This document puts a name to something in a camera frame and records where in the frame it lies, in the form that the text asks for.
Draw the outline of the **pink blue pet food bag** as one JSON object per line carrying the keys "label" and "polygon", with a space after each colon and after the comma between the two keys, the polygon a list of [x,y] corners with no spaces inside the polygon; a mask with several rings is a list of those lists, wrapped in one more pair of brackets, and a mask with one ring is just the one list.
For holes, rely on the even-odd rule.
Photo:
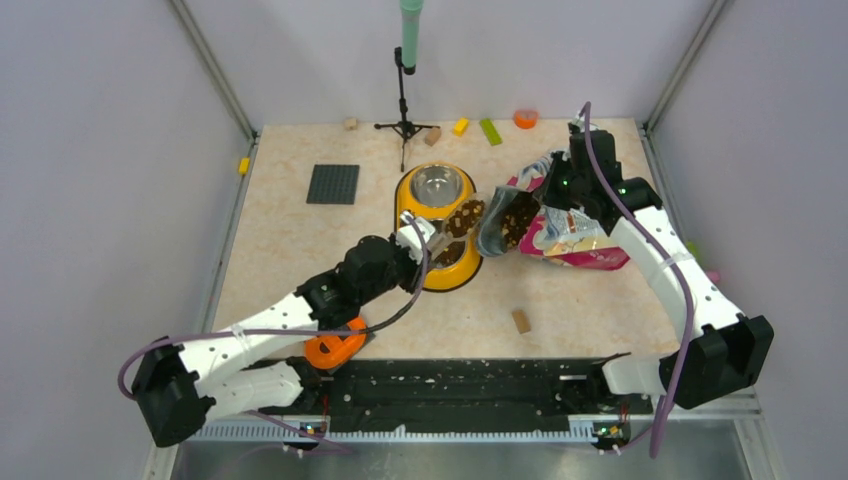
{"label": "pink blue pet food bag", "polygon": [[482,256],[514,252],[560,266],[602,271],[628,263],[628,255],[582,209],[545,207],[533,197],[554,162],[568,157],[563,150],[551,150],[495,187],[474,239]]}

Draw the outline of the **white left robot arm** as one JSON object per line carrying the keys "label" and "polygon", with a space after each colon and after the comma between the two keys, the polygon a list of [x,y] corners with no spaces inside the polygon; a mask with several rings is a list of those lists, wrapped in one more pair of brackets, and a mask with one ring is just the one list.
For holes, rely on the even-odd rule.
{"label": "white left robot arm", "polygon": [[429,270],[433,225],[416,217],[388,237],[366,236],[335,267],[281,300],[217,332],[164,336],[120,367],[121,393],[139,407],[155,446],[177,445],[217,419],[288,407],[320,382],[303,358],[262,366],[288,346],[319,337],[358,337],[348,330],[362,307],[401,288],[420,295]]}

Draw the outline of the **clear plastic scoop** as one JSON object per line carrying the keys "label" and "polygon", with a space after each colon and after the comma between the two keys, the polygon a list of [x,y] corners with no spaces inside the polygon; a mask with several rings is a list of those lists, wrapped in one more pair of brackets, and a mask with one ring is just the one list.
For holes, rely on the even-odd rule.
{"label": "clear plastic scoop", "polygon": [[457,206],[441,220],[436,233],[428,241],[428,248],[434,257],[438,257],[451,244],[467,241],[478,229],[487,209],[489,198],[475,193],[459,202]]}

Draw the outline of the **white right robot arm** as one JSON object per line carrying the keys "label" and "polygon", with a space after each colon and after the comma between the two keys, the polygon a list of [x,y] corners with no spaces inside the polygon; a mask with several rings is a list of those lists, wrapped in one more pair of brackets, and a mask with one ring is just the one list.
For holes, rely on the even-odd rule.
{"label": "white right robot arm", "polygon": [[605,395],[663,396],[684,409],[753,386],[775,332],[762,315],[730,301],[691,255],[658,193],[626,179],[613,135],[570,127],[569,150],[553,156],[537,197],[549,208],[582,210],[638,267],[680,344],[669,354],[621,354],[593,382]]}

